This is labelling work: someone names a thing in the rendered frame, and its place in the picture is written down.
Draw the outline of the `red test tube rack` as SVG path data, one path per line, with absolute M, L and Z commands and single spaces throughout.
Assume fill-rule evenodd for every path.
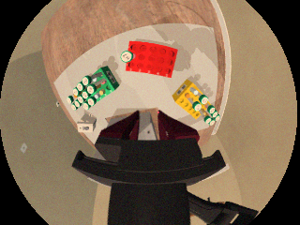
M 126 71 L 172 77 L 177 49 L 154 43 L 130 41 L 128 50 L 135 53 L 136 57 L 127 63 Z

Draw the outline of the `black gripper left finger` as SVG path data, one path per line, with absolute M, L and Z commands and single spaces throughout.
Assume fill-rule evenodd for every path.
M 98 137 L 120 138 L 121 140 L 138 140 L 139 126 L 140 112 L 136 111 L 129 117 L 102 129 Z

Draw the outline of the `green test tube rack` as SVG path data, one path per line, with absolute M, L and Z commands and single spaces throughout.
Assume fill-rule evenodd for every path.
M 98 72 L 102 72 L 103 76 L 97 79 L 97 82 L 101 79 L 106 79 L 107 83 L 104 83 L 103 85 L 101 85 L 101 87 L 99 87 L 99 89 L 92 94 L 90 97 L 92 97 L 93 95 L 95 95 L 98 91 L 100 91 L 102 88 L 106 91 L 106 93 L 104 93 L 104 95 L 102 95 L 98 100 L 100 101 L 101 99 L 105 98 L 106 96 L 108 96 L 111 92 L 113 92 L 118 86 L 119 83 L 117 82 L 117 80 L 114 78 L 112 72 L 110 71 L 109 67 L 101 67 L 99 70 L 97 70 L 94 74 L 98 73 Z M 109 86 L 109 88 L 108 88 Z

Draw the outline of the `beige bench mat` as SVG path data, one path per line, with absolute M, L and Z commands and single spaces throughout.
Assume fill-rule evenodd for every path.
M 121 54 L 130 41 L 155 43 L 177 49 L 172 77 L 126 71 Z M 76 111 L 67 101 L 86 75 L 108 66 L 119 86 L 90 109 Z M 97 119 L 94 132 L 84 132 L 96 143 L 99 132 L 108 126 L 107 117 L 158 108 L 175 120 L 197 131 L 209 128 L 200 115 L 195 119 L 173 100 L 172 95 L 188 79 L 215 106 L 218 88 L 218 51 L 212 27 L 191 23 L 162 23 L 132 29 L 110 37 L 85 52 L 69 65 L 54 82 L 55 88 L 73 120 L 81 122 L 85 113 Z

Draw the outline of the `yellow test tube rack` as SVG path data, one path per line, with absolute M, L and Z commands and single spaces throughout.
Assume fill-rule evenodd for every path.
M 186 110 L 189 114 L 191 114 L 195 119 L 197 119 L 201 114 L 199 112 L 193 111 L 191 103 L 187 100 L 185 97 L 185 93 L 189 93 L 196 101 L 199 101 L 197 97 L 195 97 L 194 94 L 192 94 L 189 91 L 190 87 L 194 87 L 196 90 L 198 90 L 201 94 L 203 94 L 197 86 L 186 79 L 183 84 L 176 90 L 176 92 L 172 95 L 174 101 L 181 106 L 184 110 Z M 183 101 L 182 101 L 183 100 Z M 200 102 L 200 101 L 199 101 Z M 201 102 L 200 102 L 201 103 Z M 184 106 L 185 104 L 185 106 Z

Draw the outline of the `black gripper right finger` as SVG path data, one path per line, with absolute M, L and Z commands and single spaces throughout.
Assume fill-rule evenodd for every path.
M 195 128 L 171 118 L 161 110 L 158 110 L 157 120 L 160 140 L 195 138 L 198 142 L 200 139 L 200 136 Z

